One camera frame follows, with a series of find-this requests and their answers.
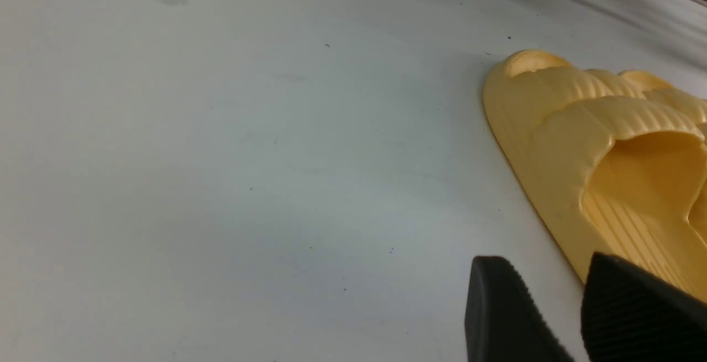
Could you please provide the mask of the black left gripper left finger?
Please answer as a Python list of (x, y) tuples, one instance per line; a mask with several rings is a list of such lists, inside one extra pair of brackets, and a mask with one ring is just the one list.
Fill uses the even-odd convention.
[(573, 361), (546, 324), (514, 266), (475, 256), (465, 311), (469, 361)]

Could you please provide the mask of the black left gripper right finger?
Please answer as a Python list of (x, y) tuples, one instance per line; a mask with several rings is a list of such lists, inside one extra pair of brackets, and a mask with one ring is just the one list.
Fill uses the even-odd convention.
[(626, 259), (595, 252), (581, 335), (591, 361), (704, 361), (706, 305)]

